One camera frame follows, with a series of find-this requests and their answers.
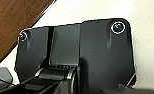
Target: black plastic casing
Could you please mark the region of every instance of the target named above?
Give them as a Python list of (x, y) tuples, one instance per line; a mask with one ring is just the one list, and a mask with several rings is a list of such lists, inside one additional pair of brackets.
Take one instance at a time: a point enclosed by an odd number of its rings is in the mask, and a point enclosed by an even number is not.
[[(111, 26), (122, 22), (115, 34)], [(125, 19), (85, 21), (80, 33), (80, 94), (102, 94), (126, 85), (134, 71), (131, 28)]]

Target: white surface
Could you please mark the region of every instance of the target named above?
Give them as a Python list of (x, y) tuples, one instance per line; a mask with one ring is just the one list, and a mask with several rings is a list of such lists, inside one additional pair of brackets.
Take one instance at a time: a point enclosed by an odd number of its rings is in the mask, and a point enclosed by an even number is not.
[[(137, 66), (135, 88), (154, 89), (154, 0), (57, 0), (34, 27), (116, 17), (131, 24)], [(12, 70), (13, 59), (6, 63)]]
[(13, 77), (13, 84), (18, 84), (19, 80), (16, 72), (14, 71), (15, 60), (16, 60), (17, 46), (12, 52), (0, 63), (0, 67), (7, 67)]

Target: black device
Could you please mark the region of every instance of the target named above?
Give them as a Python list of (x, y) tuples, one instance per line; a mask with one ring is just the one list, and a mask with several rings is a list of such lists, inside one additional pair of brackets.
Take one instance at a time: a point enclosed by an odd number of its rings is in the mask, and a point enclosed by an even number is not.
[(127, 85), (134, 72), (131, 28), (125, 19), (85, 21), (80, 34), (81, 94)]
[(5, 94), (101, 94), (129, 84), (135, 73), (125, 19), (28, 28), (18, 41), (21, 84)]

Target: gray surface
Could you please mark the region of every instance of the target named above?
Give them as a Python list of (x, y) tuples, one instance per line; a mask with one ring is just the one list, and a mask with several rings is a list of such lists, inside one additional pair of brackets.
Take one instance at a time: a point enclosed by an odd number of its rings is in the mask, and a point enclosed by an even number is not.
[[(11, 74), (9, 73), (8, 69), (5, 68), (5, 67), (0, 68), (0, 78), (4, 81), (9, 82), (9, 83), (12, 83), (12, 80), (13, 80), (13, 78), (12, 78)], [(0, 90), (7, 88), (8, 86), (9, 86), (9, 84), (0, 81)]]

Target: black panel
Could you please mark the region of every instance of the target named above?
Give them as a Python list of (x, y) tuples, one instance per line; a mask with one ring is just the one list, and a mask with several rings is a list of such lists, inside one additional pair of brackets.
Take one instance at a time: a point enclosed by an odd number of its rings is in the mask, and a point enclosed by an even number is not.
[(50, 32), (53, 32), (53, 28), (33, 28), (24, 30), (24, 32), (26, 32), (27, 39), (25, 41), (19, 39), (15, 65), (20, 82), (34, 76), (40, 64), (47, 61), (47, 52), (50, 50), (47, 49), (48, 36), (52, 37), (49, 34), (52, 34)]
[[(116, 34), (111, 26), (125, 24)], [(81, 94), (101, 94), (127, 84), (134, 74), (131, 30), (124, 19), (85, 21), (80, 36)]]
[(80, 24), (57, 26), (54, 28), (50, 66), (78, 66), (79, 36)]

